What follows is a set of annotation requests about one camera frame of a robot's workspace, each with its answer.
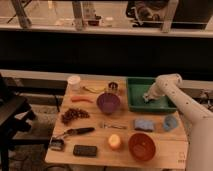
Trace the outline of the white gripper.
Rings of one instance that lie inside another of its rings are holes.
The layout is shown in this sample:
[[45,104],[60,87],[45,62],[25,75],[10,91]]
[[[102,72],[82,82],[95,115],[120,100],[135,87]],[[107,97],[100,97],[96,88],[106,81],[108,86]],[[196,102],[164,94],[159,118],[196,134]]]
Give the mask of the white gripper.
[[156,84],[152,84],[147,92],[148,99],[158,99],[161,96],[161,90]]

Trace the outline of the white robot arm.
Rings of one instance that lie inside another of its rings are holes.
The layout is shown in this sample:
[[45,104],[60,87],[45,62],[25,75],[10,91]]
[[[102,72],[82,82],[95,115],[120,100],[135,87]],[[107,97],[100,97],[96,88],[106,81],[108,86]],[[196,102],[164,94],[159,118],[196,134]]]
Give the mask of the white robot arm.
[[146,102],[166,95],[191,122],[186,171],[213,171],[213,112],[185,94],[179,86],[182,77],[159,75],[144,94]]

